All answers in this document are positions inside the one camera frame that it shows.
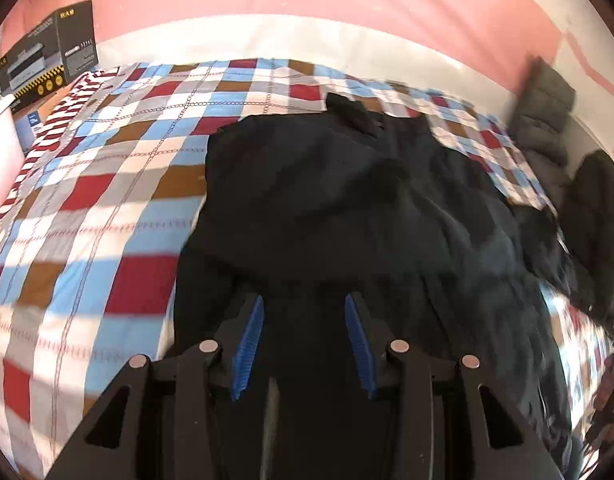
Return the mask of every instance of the triangular cutout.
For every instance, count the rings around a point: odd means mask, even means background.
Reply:
[[[485,411],[490,447],[492,449],[503,449],[523,444],[523,435],[492,391],[487,386],[481,386],[479,392],[482,408]]]
[[[106,447],[107,449],[116,449],[119,446],[122,420],[128,399],[129,386],[123,386],[100,415],[94,429],[86,436],[85,442],[87,444]]]

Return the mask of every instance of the yellow hazard stripe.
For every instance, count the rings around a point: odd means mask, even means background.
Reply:
[[[21,89],[17,90],[14,93],[14,96],[16,98],[19,98],[20,96],[26,94],[30,90],[33,90],[34,88],[36,88],[43,81],[47,81],[47,79],[51,79],[53,76],[58,75],[59,73],[62,73],[62,72],[64,72],[64,65],[60,65],[60,66],[57,66],[56,68],[52,68],[49,72],[45,72],[44,74],[42,74],[41,76],[38,76],[33,81],[24,85]]]

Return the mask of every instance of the metal pin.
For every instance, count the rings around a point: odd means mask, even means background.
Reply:
[[[205,354],[213,354],[218,349],[218,341],[214,341],[213,339],[205,339],[198,346],[200,352]]]
[[[394,339],[391,343],[389,343],[389,348],[391,348],[394,352],[404,354],[405,352],[409,351],[409,343],[403,339]]]
[[[132,368],[142,368],[147,364],[147,358],[142,354],[136,354],[129,359],[129,365]]]
[[[463,362],[463,366],[465,368],[471,368],[471,370],[476,370],[481,365],[481,361],[475,355],[467,354],[463,356],[461,359]]]

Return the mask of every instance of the pink and white wall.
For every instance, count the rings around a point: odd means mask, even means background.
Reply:
[[[59,6],[20,0],[2,52]],[[102,66],[291,57],[356,76],[437,88],[505,120],[528,60],[577,90],[575,167],[614,155],[614,38],[587,0],[93,0]]]

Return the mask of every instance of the product box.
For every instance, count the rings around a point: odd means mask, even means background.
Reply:
[[[98,64],[91,0],[54,10],[0,58],[0,92],[13,112]]]

